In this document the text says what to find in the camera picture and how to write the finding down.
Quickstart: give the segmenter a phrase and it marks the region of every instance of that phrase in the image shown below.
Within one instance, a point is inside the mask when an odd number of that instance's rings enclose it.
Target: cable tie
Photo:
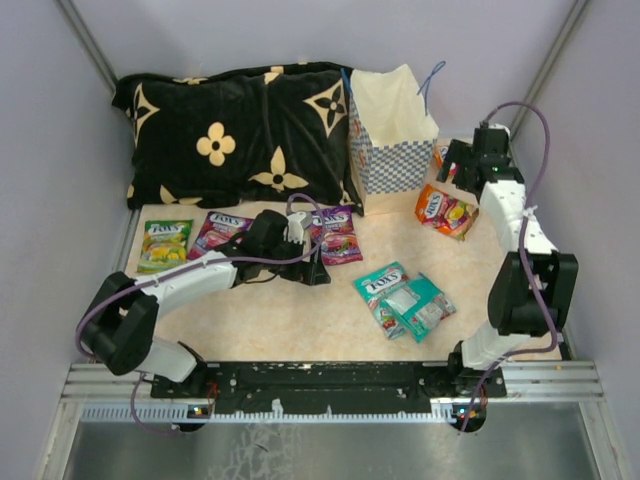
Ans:
[[[529,220],[533,220],[536,216],[534,212],[536,211],[537,208],[538,208],[537,205],[534,205],[533,207],[525,208],[524,210],[522,210],[522,216],[527,217]]]

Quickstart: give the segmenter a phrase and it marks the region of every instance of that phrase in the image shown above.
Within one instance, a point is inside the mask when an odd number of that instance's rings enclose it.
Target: marble pattern surface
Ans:
[[[428,177],[434,176],[432,168]],[[450,184],[443,189],[474,201]],[[284,212],[284,204],[270,202],[219,211],[255,217],[265,208]],[[309,209],[302,204],[299,208]],[[191,245],[206,213],[195,206],[145,206],[127,273],[135,275],[145,221],[193,219]],[[328,267],[330,285],[307,287],[278,278],[264,285],[217,292],[163,317],[156,335],[180,340],[212,361],[446,360],[456,343],[473,335],[487,319],[487,296],[504,258],[490,218],[481,211],[463,242],[422,226],[413,210],[354,216],[354,225],[364,261]],[[393,261],[402,263],[410,276],[427,275],[458,309],[420,344],[408,334],[387,340],[352,285],[356,278]],[[547,335],[527,346],[548,344]],[[557,349],[518,357],[559,358]]]

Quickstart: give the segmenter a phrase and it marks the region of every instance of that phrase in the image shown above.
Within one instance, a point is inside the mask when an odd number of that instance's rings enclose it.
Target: orange candy packet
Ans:
[[[433,158],[436,161],[436,165],[438,165],[438,168],[442,168],[442,165],[444,164],[444,157],[447,156],[447,152],[449,151],[449,145],[437,145],[436,148],[433,151]],[[449,168],[449,174],[447,175],[447,178],[453,178],[456,176],[456,173],[458,172],[458,165],[456,164],[456,162],[453,162],[451,164],[451,168]]]
[[[464,240],[473,222],[478,217],[478,207],[458,200],[427,185],[418,197],[416,216],[423,225],[458,240]]]

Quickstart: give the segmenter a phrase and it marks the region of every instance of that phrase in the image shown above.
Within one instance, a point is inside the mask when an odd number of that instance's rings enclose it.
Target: teal candy packet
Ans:
[[[353,285],[367,306],[376,322],[382,327],[385,336],[392,340],[404,335],[404,328],[393,311],[381,304],[381,300],[391,292],[403,287],[409,281],[405,269],[398,262],[376,270],[369,275],[358,278]]]
[[[391,310],[420,343],[440,320],[456,312],[446,295],[422,273],[382,299],[381,308]]]

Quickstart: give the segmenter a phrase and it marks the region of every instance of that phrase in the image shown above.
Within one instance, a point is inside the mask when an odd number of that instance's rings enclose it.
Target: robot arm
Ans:
[[[308,212],[284,217],[265,210],[241,237],[186,265],[137,279],[122,272],[110,275],[88,312],[114,296],[120,297],[79,328],[80,341],[114,375],[137,370],[185,382],[201,359],[181,343],[153,337],[156,321],[203,295],[246,283],[264,269],[307,285],[329,283],[319,250],[308,262],[281,261],[302,256],[305,245],[310,244],[305,242],[310,223]],[[256,262],[255,257],[264,263]]]
[[[483,122],[473,144],[453,140],[439,181],[446,180],[453,162],[458,165],[453,183],[476,196],[506,255],[489,294],[489,320],[456,347],[464,368],[482,371],[506,352],[549,332],[518,254],[523,215],[528,217],[524,245],[529,265],[556,330],[566,321],[578,263],[574,255],[559,253],[533,211],[525,211],[524,180],[509,157],[508,130]]]

